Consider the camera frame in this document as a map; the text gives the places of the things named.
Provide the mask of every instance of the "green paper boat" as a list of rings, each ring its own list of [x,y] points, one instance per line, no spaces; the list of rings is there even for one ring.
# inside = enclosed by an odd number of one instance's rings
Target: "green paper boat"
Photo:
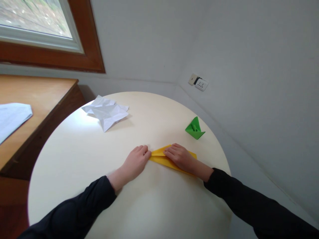
[[[189,133],[191,136],[193,136],[195,139],[199,139],[204,133],[200,130],[198,117],[196,116],[192,122],[187,126],[185,129],[187,133]]]

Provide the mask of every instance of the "table top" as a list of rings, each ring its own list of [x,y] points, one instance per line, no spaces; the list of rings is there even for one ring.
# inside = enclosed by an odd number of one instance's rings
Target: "table top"
[[[0,104],[31,105],[33,116],[0,144],[0,170],[18,156],[47,116],[77,84],[76,79],[0,75]]]
[[[196,116],[169,98],[144,92],[106,96],[130,106],[129,115],[103,133],[100,122],[78,109],[44,145],[29,188],[29,222],[34,224],[62,201],[108,175],[137,145],[153,151],[179,143],[198,160],[230,174],[225,154],[209,127],[198,140],[185,128]],[[87,238],[226,238],[232,212],[199,179],[149,161],[103,211]]]

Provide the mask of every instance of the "yellow origami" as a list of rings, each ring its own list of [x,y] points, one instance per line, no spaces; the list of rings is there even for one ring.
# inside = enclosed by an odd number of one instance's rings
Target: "yellow origami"
[[[153,161],[153,162],[156,162],[156,163],[159,163],[161,165],[164,165],[164,166],[167,166],[167,167],[170,167],[172,169],[175,169],[175,170],[178,170],[180,172],[183,172],[183,173],[186,173],[186,174],[189,174],[189,175],[192,175],[188,172],[185,172],[184,170],[181,170],[179,167],[176,166],[176,164],[174,164],[174,162],[172,160],[170,160],[168,157],[165,156],[165,154],[163,153],[164,150],[168,147],[170,147],[172,145],[167,145],[165,147],[162,147],[158,150],[155,150],[152,152],[152,155],[150,157],[150,160]],[[194,154],[193,152],[190,152],[189,153],[195,158],[197,159],[197,155]]]

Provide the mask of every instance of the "round table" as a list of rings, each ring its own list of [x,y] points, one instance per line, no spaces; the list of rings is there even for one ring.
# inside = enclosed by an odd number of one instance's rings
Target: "round table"
[[[97,118],[78,109],[44,145],[30,181],[31,225],[120,167],[138,145],[153,151],[176,142],[196,153],[198,160],[230,174],[222,147],[200,118],[206,131],[200,139],[185,131],[196,114],[182,104],[144,92],[106,98],[130,106],[129,115],[104,133]],[[86,238],[226,238],[231,216],[226,203],[202,181],[149,161],[99,215]]]

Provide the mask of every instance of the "finger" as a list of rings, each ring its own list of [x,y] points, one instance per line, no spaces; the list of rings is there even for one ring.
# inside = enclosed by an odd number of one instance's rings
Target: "finger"
[[[177,148],[183,148],[183,146],[179,145],[178,143],[174,143],[174,144],[172,144],[172,146],[175,146]]]
[[[149,150],[149,149],[148,149],[147,145],[144,145],[143,148],[141,149],[141,152],[142,152],[143,154],[145,154],[148,150]]]
[[[164,151],[163,152],[167,157],[169,157],[171,160],[175,160],[175,155],[174,154],[172,154],[171,152],[169,152],[169,151]]]
[[[179,150],[180,150],[180,148],[176,147],[175,145],[172,145],[171,148],[174,149],[174,150],[176,150],[176,151],[179,151]]]
[[[143,145],[140,145],[140,146],[137,148],[137,152],[139,152],[142,148],[143,148]]]
[[[177,151],[173,149],[172,147],[168,147],[165,149],[166,152],[170,152],[173,155],[176,155]]]
[[[145,160],[147,161],[147,160],[149,160],[149,158],[151,157],[151,155],[152,155],[152,152],[151,151],[147,151],[146,153],[145,153]]]

